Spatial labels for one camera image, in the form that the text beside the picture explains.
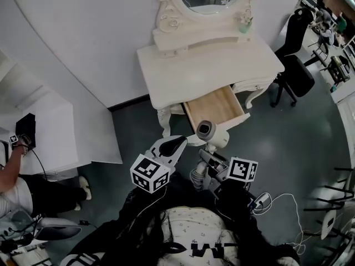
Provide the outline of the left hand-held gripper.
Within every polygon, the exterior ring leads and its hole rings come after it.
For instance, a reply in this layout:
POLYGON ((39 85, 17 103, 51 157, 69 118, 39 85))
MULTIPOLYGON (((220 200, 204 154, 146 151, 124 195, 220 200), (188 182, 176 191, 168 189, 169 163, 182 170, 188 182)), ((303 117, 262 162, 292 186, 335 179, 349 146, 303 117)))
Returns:
POLYGON ((157 140, 132 164, 132 183, 150 194, 167 185, 186 146, 187 139, 184 136, 157 140))

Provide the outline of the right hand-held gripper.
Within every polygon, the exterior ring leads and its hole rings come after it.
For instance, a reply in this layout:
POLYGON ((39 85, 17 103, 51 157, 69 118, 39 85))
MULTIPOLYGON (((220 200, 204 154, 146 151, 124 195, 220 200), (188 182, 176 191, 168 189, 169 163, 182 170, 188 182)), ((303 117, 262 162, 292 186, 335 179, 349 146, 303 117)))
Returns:
POLYGON ((200 160, 207 164, 207 174, 210 178, 208 190, 217 199, 238 188, 244 188, 255 179, 258 168, 256 161, 238 157, 228 160, 217 152, 212 154, 205 149, 199 150, 199 156, 200 160))

